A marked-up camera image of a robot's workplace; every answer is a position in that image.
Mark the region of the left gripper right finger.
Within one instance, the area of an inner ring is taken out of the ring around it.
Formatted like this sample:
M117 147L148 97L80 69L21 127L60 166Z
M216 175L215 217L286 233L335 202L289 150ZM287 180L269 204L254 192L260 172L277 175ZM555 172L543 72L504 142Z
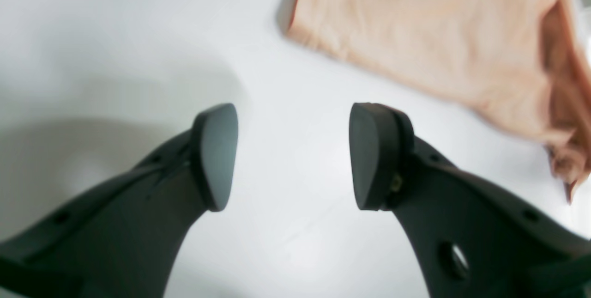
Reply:
M353 104L349 149L357 207L395 215L432 298L590 296L590 241L456 167L404 112Z

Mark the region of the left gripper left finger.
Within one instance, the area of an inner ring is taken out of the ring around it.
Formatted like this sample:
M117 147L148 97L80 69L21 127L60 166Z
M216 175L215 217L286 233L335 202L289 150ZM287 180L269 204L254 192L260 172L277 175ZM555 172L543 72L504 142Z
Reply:
M191 226L229 200L233 104L196 115L133 169L1 243L1 287L25 298L161 298Z

